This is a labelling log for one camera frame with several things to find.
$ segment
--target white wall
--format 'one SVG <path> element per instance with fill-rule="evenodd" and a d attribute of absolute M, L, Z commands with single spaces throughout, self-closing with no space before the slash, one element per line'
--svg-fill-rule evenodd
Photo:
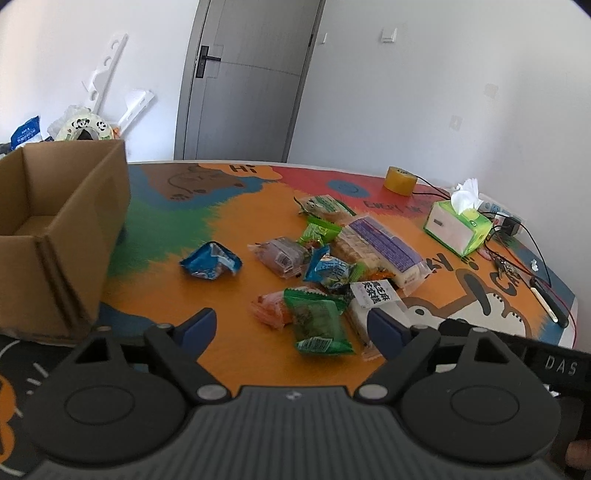
<path fill-rule="evenodd" d="M 199 0 L 12 0 L 0 13 L 0 142 L 40 115 L 41 130 L 85 95 L 111 35 L 129 41 L 100 114 L 116 121 L 125 94 L 149 89 L 151 105 L 126 133 L 128 158 L 173 157 L 178 97 Z"/>
<path fill-rule="evenodd" d="M 591 351 L 591 19 L 569 0 L 327 0 L 325 33 L 289 162 L 476 176 L 578 295 Z"/>

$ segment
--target tape roll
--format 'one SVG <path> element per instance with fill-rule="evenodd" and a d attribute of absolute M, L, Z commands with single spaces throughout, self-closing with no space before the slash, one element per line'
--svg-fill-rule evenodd
<path fill-rule="evenodd" d="M 401 168 L 390 167 L 384 180 L 384 187 L 388 190 L 410 197 L 413 194 L 414 186 L 417 184 L 417 178 L 410 172 Z"/>
<path fill-rule="evenodd" d="M 92 140 L 113 140 L 115 134 L 111 126 L 93 113 L 83 113 L 70 118 L 57 134 L 56 140 L 78 140 L 86 131 Z"/>

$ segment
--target door handle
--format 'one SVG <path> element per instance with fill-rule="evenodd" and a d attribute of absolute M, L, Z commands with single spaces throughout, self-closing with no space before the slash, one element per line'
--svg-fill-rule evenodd
<path fill-rule="evenodd" d="M 201 50 L 199 52 L 199 59 L 197 60 L 197 69 L 195 71 L 195 78 L 202 79 L 203 75 L 205 74 L 205 64 L 208 60 L 210 61 L 222 61 L 221 57 L 210 57 L 207 55 L 209 53 L 209 46 L 202 45 Z"/>

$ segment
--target charger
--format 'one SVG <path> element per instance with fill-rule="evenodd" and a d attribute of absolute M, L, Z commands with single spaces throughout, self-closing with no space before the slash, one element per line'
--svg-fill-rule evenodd
<path fill-rule="evenodd" d="M 517 232 L 519 231 L 520 226 L 521 226 L 521 223 L 519 222 L 519 220 L 517 218 L 505 217 L 505 218 L 503 218 L 502 223 L 499 225 L 498 230 L 508 236 L 514 236 L 514 235 L 517 235 Z"/>

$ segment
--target gray door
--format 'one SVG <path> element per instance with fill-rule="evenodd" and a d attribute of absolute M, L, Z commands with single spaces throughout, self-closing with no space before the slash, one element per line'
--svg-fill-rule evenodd
<path fill-rule="evenodd" d="M 185 159 L 281 161 L 319 3 L 209 0 Z M 210 59 L 201 65 L 203 78 L 196 78 L 205 50 Z"/>

